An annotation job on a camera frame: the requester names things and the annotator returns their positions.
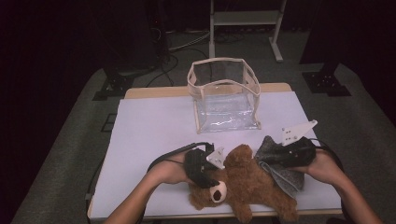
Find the white shelf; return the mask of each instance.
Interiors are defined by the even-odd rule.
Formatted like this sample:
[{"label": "white shelf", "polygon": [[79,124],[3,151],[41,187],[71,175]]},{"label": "white shelf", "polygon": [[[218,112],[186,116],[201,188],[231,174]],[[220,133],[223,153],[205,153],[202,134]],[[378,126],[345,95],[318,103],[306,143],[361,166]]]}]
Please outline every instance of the white shelf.
[{"label": "white shelf", "polygon": [[278,14],[278,10],[215,12],[214,25],[276,24]]}]

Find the teddy bear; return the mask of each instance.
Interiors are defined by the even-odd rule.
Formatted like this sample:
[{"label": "teddy bear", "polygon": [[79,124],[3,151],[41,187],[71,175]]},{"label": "teddy bear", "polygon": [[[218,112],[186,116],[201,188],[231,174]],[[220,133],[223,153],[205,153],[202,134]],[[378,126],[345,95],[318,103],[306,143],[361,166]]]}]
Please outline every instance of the teddy bear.
[{"label": "teddy bear", "polygon": [[248,145],[240,145],[227,155],[224,160],[224,169],[207,172],[210,178],[218,180],[221,185],[225,184],[224,201],[220,199],[221,193],[218,190],[201,189],[189,184],[190,203],[197,210],[227,203],[241,223],[249,223],[252,219],[251,204],[265,204],[274,208],[280,218],[286,221],[296,221],[298,219],[297,202],[258,165],[252,158],[252,153]]}]

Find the gray carpet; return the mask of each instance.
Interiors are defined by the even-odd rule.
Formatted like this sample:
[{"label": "gray carpet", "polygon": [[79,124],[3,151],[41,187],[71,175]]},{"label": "gray carpet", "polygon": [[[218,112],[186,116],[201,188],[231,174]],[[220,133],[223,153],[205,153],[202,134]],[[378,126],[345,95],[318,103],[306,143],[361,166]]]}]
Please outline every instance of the gray carpet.
[{"label": "gray carpet", "polygon": [[[356,183],[368,203],[386,223],[396,220],[396,130],[370,94],[363,88],[359,77],[343,65],[335,75],[352,96],[328,97],[313,94],[308,89],[302,72],[318,71],[321,64],[300,65],[306,33],[281,32],[278,45],[283,63],[276,63],[268,43],[269,33],[228,36],[228,44],[217,44],[218,57],[243,58],[255,71],[260,82],[287,82],[296,91],[308,119],[316,119],[317,137],[326,142],[342,160],[346,173]],[[197,35],[170,34],[172,47],[185,44]],[[163,68],[175,86],[187,84],[186,76],[191,63],[208,55],[207,43],[179,52]],[[160,69],[138,77],[134,87],[145,87]],[[106,75],[102,69],[92,74],[65,122],[35,183],[22,203],[13,223],[87,223],[85,194],[92,175],[106,154],[110,133],[102,132],[107,116],[117,113],[120,97],[93,101],[101,90]],[[150,87],[169,86],[166,76],[154,80]],[[296,223],[325,223],[328,217],[301,216]],[[166,220],[164,223],[210,223],[204,220]],[[234,218],[219,223],[237,223]],[[268,218],[255,218],[252,223],[270,223]]]}]

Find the table top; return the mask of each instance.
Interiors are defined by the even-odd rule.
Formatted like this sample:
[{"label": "table top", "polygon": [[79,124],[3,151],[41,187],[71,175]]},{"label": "table top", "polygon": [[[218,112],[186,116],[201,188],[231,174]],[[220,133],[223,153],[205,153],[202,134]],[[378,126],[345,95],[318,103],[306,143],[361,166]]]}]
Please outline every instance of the table top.
[{"label": "table top", "polygon": [[[261,88],[261,130],[201,134],[195,131],[187,87],[128,90],[125,99],[120,101],[89,218],[106,218],[140,181],[149,164],[168,151],[192,142],[215,143],[215,147],[225,148],[225,154],[242,143],[257,150],[265,135],[280,142],[282,127],[308,121],[288,84],[266,83],[261,84]],[[315,134],[310,131],[306,137],[315,138]],[[188,194],[185,183],[160,185],[148,202],[145,219],[233,217],[227,204],[195,210],[188,202]],[[301,215],[341,214],[340,199],[333,187],[308,175],[304,190],[297,195],[297,203]],[[276,216],[276,212],[265,205],[253,204],[251,208],[255,217]]]}]

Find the clear plastic box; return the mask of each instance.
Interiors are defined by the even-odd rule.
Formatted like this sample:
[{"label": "clear plastic box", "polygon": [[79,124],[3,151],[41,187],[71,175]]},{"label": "clear plastic box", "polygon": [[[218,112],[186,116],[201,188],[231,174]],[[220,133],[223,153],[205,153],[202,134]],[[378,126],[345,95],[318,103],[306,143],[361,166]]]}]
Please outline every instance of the clear plastic box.
[{"label": "clear plastic box", "polygon": [[243,59],[212,58],[187,75],[198,133],[260,129],[260,84]]}]

